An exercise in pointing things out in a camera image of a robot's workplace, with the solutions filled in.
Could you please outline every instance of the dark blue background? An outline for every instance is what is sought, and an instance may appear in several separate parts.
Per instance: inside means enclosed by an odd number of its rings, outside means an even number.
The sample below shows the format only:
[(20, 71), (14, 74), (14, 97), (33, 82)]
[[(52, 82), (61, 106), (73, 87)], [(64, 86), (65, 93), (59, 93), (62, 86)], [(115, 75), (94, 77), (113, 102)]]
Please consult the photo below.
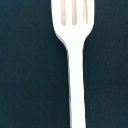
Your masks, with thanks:
[[(95, 0), (84, 48), (87, 128), (128, 128), (128, 1)], [(50, 0), (0, 0), (0, 128), (69, 128), (66, 50)]]

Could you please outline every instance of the navy surface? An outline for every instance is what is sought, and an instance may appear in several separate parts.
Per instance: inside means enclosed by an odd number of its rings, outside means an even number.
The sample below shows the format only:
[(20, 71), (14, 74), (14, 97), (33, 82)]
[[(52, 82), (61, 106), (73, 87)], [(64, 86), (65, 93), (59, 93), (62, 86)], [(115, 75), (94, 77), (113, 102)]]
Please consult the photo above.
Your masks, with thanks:
[[(70, 128), (67, 54), (50, 2), (0, 0), (0, 128)], [(83, 51), (87, 128), (128, 128), (128, 1), (95, 2)]]

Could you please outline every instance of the fork handle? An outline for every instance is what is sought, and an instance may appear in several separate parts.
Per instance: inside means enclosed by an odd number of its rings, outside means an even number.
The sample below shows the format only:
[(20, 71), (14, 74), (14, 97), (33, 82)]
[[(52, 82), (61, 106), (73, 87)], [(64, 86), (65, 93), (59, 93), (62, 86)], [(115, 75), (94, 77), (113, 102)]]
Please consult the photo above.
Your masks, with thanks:
[(86, 128), (83, 47), (79, 46), (68, 49), (70, 128)]

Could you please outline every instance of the fork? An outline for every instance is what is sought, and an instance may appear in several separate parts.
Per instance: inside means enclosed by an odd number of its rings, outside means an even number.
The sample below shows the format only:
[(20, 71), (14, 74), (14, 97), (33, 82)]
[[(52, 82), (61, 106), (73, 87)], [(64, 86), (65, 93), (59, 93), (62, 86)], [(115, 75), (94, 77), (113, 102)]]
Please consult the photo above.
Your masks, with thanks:
[(51, 6), (55, 34), (68, 55), (70, 128), (86, 128), (83, 48), (94, 25), (94, 0), (51, 0)]

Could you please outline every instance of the fork head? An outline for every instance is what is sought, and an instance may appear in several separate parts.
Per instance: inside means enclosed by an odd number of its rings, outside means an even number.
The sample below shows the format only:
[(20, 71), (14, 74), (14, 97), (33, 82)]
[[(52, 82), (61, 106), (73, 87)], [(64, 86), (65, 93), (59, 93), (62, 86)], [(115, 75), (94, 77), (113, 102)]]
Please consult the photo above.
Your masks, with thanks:
[(51, 0), (51, 6), (54, 31), (64, 45), (76, 37), (84, 43), (94, 25), (94, 0)]

